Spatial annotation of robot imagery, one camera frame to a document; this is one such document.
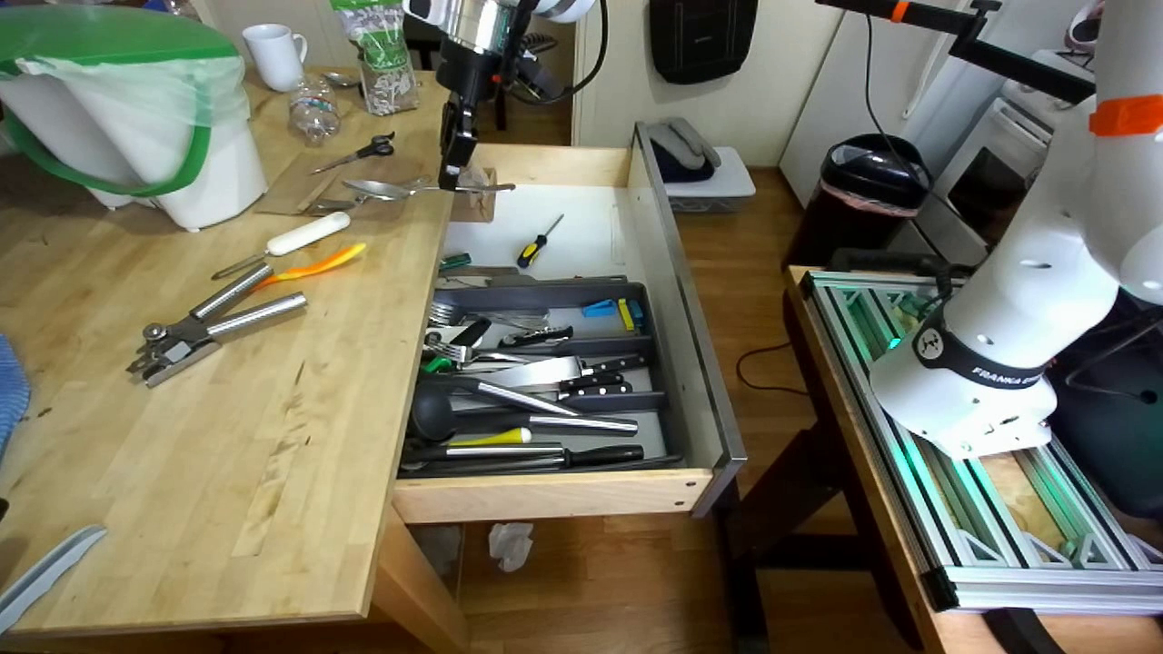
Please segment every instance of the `hand tool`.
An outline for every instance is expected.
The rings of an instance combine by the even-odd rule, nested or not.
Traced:
[[[391,135],[373,135],[362,150],[343,156],[343,159],[330,159],[318,172],[333,172],[333,167],[345,167],[353,159],[366,159],[366,156],[391,156],[396,152],[396,131]]]
[[[562,453],[566,447],[556,440],[542,445],[511,445],[511,447],[457,447],[445,445],[439,459],[547,459],[547,453]]]
[[[539,234],[539,240],[525,244],[516,256],[516,267],[528,269],[549,244],[549,234],[562,221],[566,213],[556,213],[554,227],[547,234]]]
[[[498,340],[498,349],[525,349],[525,344],[539,344],[539,340],[570,340],[573,327],[561,327],[561,330],[539,330],[539,336],[511,336],[505,340]]]
[[[0,631],[10,631],[22,615],[46,597],[97,540],[104,527],[85,527],[41,556],[20,583],[0,594]]]
[[[530,445],[530,430],[505,430],[505,434],[461,434],[450,436],[447,447],[511,447],[511,445]]]
[[[510,405],[510,406],[516,405],[516,406],[542,409],[542,414],[566,414],[566,417],[578,414],[578,409],[561,406],[554,400],[542,400],[542,396],[530,396],[530,393],[516,393],[516,389],[505,389],[505,385],[490,385],[490,380],[479,380],[479,379],[450,379],[450,373],[421,379],[418,393],[421,396],[439,393],[445,405],[450,405],[450,393],[468,393],[468,396],[488,396],[488,400],[498,400],[498,405]]]
[[[222,315],[227,308],[245,303],[269,274],[269,263],[259,263],[239,280],[190,308],[186,321],[149,325],[143,330],[147,340],[137,349],[137,361],[129,367],[130,379],[152,389],[212,357],[222,344],[222,337],[245,336],[247,327],[274,325],[304,308],[304,296],[282,296],[236,315]]]
[[[578,357],[547,357],[547,361],[494,361],[502,353],[479,353],[488,367],[461,367],[461,373],[490,380],[490,385],[510,385],[510,389],[530,389],[530,385],[561,385],[561,380],[608,380],[610,373],[648,367],[648,357],[610,357],[610,361],[578,361]]]
[[[561,380],[556,400],[578,400],[578,396],[626,396],[634,385],[623,373],[597,373],[578,380]]]
[[[326,213],[326,210],[355,210],[362,205],[396,205],[396,200],[412,200],[418,189],[414,184],[388,184],[388,181],[377,181],[377,178],[348,178],[343,181],[345,189],[353,189],[355,195],[345,195],[345,200],[313,200],[304,208],[304,213]]]
[[[562,430],[562,434],[608,434],[637,436],[637,422],[623,417],[583,417],[583,414],[488,414],[488,409],[453,409],[450,396],[431,385],[418,385],[412,396],[412,436],[445,445],[453,434],[494,434],[494,430]]]
[[[290,280],[324,275],[324,274],[330,274],[330,269],[343,269],[343,267],[348,267],[348,263],[362,257],[362,252],[366,252],[366,244],[348,244],[348,246],[343,246],[338,256],[321,257],[321,263],[313,263],[313,267],[302,267],[302,269],[280,269],[280,274],[267,275],[259,288],[274,288],[274,282],[290,282]]]
[[[233,267],[217,269],[212,280],[227,280],[227,275],[236,275],[245,269],[256,269],[267,257],[280,257],[280,256],[302,252],[302,246],[309,246],[318,240],[326,240],[330,234],[348,229],[348,227],[353,227],[353,213],[330,210],[330,213],[324,213],[318,221],[304,221],[304,227],[299,227],[290,234],[280,234],[280,235],[267,240],[261,256],[233,263]]]
[[[412,459],[402,474],[431,474],[431,477],[494,477],[494,474],[547,474],[547,470],[599,470],[599,464],[637,464],[645,460],[645,447],[591,447],[591,452],[561,452],[539,459]]]

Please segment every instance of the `open drawer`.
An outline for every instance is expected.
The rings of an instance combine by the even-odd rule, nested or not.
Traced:
[[[562,213],[528,275],[549,288],[613,280],[641,290],[637,303],[651,315],[651,389],[666,396],[651,430],[637,436],[654,464],[401,477],[391,482],[401,516],[471,523],[708,511],[737,477],[744,447],[654,156],[637,138],[628,150],[484,144],[476,159],[516,181],[516,193],[498,195],[494,221],[453,221],[445,252],[468,252],[471,267],[511,267],[516,252]]]

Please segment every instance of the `wooden floor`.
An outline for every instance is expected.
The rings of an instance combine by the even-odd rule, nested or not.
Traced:
[[[484,125],[484,142],[566,142],[566,115],[511,106],[510,131]],[[801,221],[777,172],[751,172],[757,195],[733,213],[680,213],[694,282],[714,327],[722,380],[744,434],[740,488],[809,426],[794,353],[780,344],[777,257]],[[831,506],[809,531],[849,531]],[[488,527],[461,527],[453,594],[468,615],[471,654],[720,654],[732,651],[714,523],[689,516],[554,518],[533,527],[525,571],[488,558]],[[771,651],[909,651],[881,609],[868,575],[760,575]],[[421,651],[391,629],[276,631],[233,641],[229,651]]]

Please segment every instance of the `cable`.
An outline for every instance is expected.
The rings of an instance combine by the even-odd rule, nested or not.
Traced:
[[[774,340],[774,344],[740,353],[740,357],[733,361],[733,379],[737,379],[744,389],[757,389],[757,393],[807,396],[802,389],[794,389],[794,385],[757,385],[757,380],[744,373],[744,363],[748,363],[751,357],[780,353],[780,349],[790,349],[790,340]]]
[[[597,62],[588,64],[588,73],[573,86],[562,86],[556,99],[533,99],[533,93],[528,93],[525,86],[511,82],[505,93],[525,101],[525,106],[561,106],[561,101],[583,93],[583,86],[588,86],[597,79],[597,73],[608,64],[608,52],[610,52],[610,11],[608,11],[608,0],[599,0],[597,6],[599,6]]]
[[[894,138],[883,131],[883,125],[881,125],[881,115],[875,115],[875,106],[871,106],[871,15],[865,15],[865,28],[868,28],[868,39],[865,39],[865,112],[868,112],[868,120],[871,120],[871,126],[875,126],[875,135],[883,138],[883,144],[899,156],[899,159],[904,159],[901,152],[899,152],[899,144],[894,144]],[[916,156],[916,165],[921,165],[921,172],[927,173],[927,195],[933,193],[933,172],[924,165],[924,156]]]
[[[868,39],[865,39],[865,112],[868,112],[881,142],[887,144],[887,152],[894,152],[894,156],[904,165],[904,156],[899,152],[894,138],[883,131],[883,125],[881,125],[881,115],[875,115],[875,106],[871,106],[871,15],[865,15],[865,32],[868,32]],[[924,172],[924,178],[927,178],[924,195],[945,205],[943,195],[933,195],[933,184],[938,184],[933,172],[924,165],[924,156],[916,156],[916,165],[921,165],[921,172]],[[916,234],[938,257],[945,257],[943,246],[938,246],[921,227],[916,227],[912,234]]]
[[[1121,357],[1121,353],[1129,349],[1133,340],[1157,336],[1163,325],[1161,325],[1161,321],[1150,321],[1150,325],[1129,325],[1129,321],[1128,321],[1128,327],[1133,327],[1128,337],[1121,337],[1121,340],[1099,349],[1094,357],[1078,361],[1067,373],[1063,373],[1063,385],[1094,389],[1094,385],[1078,385],[1075,379],[1078,379],[1084,371],[1089,371],[1089,367]]]

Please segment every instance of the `wooden table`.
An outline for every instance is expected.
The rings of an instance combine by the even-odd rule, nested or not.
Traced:
[[[794,269],[785,325],[813,400],[817,426],[802,430],[760,482],[722,508],[727,583],[737,631],[762,637],[757,566],[871,566],[887,615],[924,651],[1015,651],[978,609],[933,609],[924,558],[887,474],[875,464],[868,426],[842,379],[824,325],[809,311],[807,269]],[[809,538],[796,527],[842,495],[857,540]],[[1163,651],[1157,617],[1038,617],[1064,651]]]
[[[391,167],[431,178],[439,106],[431,79],[414,112],[345,106],[326,152],[396,131]],[[256,93],[256,142],[269,181],[304,150],[282,99]],[[0,330],[33,379],[0,470],[0,584],[78,527],[110,531],[13,637],[384,615],[431,651],[461,651],[464,621],[388,506],[450,195],[362,208],[345,235],[288,263],[370,246],[296,282],[309,296],[302,315],[147,389],[129,379],[143,327],[186,315],[217,290],[215,269],[302,218],[251,210],[182,234],[149,208],[104,213],[20,156],[0,178]]]

